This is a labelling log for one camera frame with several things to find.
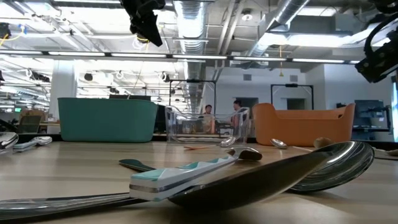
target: orange plastic bin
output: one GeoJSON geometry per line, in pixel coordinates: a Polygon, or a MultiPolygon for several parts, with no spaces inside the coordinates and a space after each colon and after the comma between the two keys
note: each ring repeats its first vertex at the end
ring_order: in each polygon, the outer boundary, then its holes
{"type": "Polygon", "coordinates": [[[349,141],[354,109],[354,103],[335,110],[275,110],[270,103],[259,103],[253,107],[256,140],[266,146],[273,138],[288,146],[313,146],[320,137],[349,141]]]}

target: teal plastic bin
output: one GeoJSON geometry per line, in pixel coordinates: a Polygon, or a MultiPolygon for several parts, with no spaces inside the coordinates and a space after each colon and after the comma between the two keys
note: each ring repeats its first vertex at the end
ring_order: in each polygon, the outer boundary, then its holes
{"type": "Polygon", "coordinates": [[[148,142],[157,105],[146,100],[59,98],[64,141],[148,142]]]}

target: table surface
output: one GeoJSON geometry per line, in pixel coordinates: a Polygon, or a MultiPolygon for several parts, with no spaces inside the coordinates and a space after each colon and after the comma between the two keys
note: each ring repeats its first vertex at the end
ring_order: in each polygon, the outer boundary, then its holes
{"type": "MultiPolygon", "coordinates": [[[[306,153],[253,144],[263,153],[261,162],[239,162],[219,178],[261,164],[306,153]]],[[[48,146],[0,157],[0,200],[67,197],[128,192],[134,171],[120,159],[139,159],[152,167],[173,167],[225,156],[218,147],[185,151],[180,144],[53,142],[48,146]]],[[[398,223],[398,162],[375,159],[356,180],[310,195],[280,194],[223,212],[187,212],[168,201],[147,202],[102,213],[50,220],[43,223],[398,223]]]]}

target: desk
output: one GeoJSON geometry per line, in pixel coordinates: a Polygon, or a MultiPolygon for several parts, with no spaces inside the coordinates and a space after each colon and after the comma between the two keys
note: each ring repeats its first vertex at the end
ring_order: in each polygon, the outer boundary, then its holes
{"type": "MultiPolygon", "coordinates": [[[[252,146],[263,153],[261,162],[238,162],[220,171],[217,177],[305,153],[294,148],[280,151],[252,146]]],[[[0,200],[127,192],[129,176],[134,171],[119,166],[120,159],[134,158],[152,167],[171,167],[224,155],[218,147],[184,151],[182,145],[166,142],[53,142],[11,157],[0,157],[0,200]]],[[[397,211],[398,162],[375,159],[358,179],[312,195],[281,194],[266,202],[211,213],[188,213],[165,200],[45,223],[396,224],[397,211]]]]}

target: clear plastic container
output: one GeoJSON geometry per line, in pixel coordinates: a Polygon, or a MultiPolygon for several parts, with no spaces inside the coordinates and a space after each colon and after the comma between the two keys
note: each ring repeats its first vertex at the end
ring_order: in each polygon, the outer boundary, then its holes
{"type": "Polygon", "coordinates": [[[232,114],[183,113],[174,106],[166,106],[168,142],[218,144],[235,137],[235,145],[246,143],[249,132],[249,108],[232,114]]]}

